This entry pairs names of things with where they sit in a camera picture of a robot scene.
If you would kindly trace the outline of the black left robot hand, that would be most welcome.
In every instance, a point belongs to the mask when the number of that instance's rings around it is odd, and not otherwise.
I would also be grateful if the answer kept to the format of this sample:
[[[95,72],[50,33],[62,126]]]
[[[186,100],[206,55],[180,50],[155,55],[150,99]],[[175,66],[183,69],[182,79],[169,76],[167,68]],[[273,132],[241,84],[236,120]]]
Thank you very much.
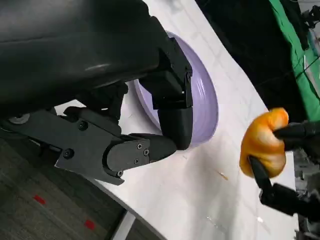
[[[0,135],[59,150],[56,167],[113,185],[186,150],[192,67],[141,0],[3,0]],[[151,94],[161,134],[122,134],[127,82]]]

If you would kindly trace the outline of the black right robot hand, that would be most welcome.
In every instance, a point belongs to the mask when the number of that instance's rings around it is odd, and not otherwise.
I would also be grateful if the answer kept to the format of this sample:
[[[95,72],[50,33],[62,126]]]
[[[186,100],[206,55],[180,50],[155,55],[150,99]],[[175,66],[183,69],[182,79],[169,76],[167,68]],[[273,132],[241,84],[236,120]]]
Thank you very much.
[[[307,142],[320,136],[320,122],[293,123],[276,130],[275,137],[284,141],[284,150],[293,151],[307,146]],[[299,197],[298,193],[284,185],[272,184],[261,160],[250,155],[249,164],[258,187],[260,202],[279,212],[293,216],[302,215],[312,222],[320,221],[320,201],[315,197]]]

